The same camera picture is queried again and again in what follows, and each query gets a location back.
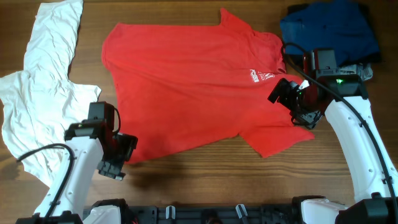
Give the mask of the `red printed t-shirt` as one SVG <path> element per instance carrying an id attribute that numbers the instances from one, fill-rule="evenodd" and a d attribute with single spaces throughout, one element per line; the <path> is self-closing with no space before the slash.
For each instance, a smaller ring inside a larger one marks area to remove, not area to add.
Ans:
<path id="1" fill-rule="evenodd" d="M 111 73 L 123 133 L 138 138 L 132 163 L 235 136 L 262 157 L 312 140 L 268 97 L 285 70 L 275 34 L 226 9 L 216 26 L 117 24 L 101 59 Z"/>

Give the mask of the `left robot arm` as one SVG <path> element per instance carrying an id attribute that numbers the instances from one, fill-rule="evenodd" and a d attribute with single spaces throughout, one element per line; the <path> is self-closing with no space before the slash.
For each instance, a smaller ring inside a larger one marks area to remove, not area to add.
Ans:
<path id="1" fill-rule="evenodd" d="M 90 103 L 87 119 L 71 124 L 63 143 L 53 143 L 17 158 L 22 162 L 47 149 L 64 149 L 62 163 L 49 191 L 34 214 L 16 223 L 137 223 L 124 199 L 96 202 L 87 217 L 83 215 L 93 174 L 123 180 L 121 171 L 137 145 L 137 138 L 119 132 L 121 117 L 111 104 Z"/>

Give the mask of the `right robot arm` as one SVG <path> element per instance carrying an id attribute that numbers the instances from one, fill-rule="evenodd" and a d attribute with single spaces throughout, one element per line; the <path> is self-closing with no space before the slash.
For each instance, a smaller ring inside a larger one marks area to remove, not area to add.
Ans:
<path id="1" fill-rule="evenodd" d="M 304 52 L 303 68 L 286 54 L 282 57 L 304 81 L 280 79 L 269 101 L 286 107 L 296 126 L 313 129 L 326 118 L 339 140 L 354 188 L 355 203 L 349 207 L 324 197 L 295 197 L 297 223 L 397 223 L 397 169 L 378 133 L 361 77 L 342 72 L 333 49 Z"/>

